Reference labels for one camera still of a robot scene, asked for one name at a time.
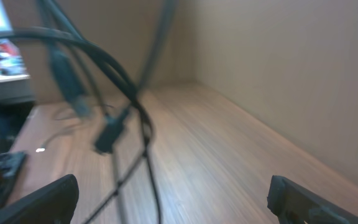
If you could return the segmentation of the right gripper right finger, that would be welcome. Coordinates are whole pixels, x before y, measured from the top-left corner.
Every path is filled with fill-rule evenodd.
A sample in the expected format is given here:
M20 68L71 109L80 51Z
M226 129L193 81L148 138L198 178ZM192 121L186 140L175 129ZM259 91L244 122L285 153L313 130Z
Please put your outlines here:
M280 224L358 224L358 216L280 175L271 178L267 208Z

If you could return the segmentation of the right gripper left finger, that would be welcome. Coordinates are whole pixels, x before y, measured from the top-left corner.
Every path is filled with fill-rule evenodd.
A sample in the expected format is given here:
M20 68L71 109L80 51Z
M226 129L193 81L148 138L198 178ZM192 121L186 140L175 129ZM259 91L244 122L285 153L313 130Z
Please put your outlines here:
M70 223L79 199L73 174L32 192L0 210L0 224Z

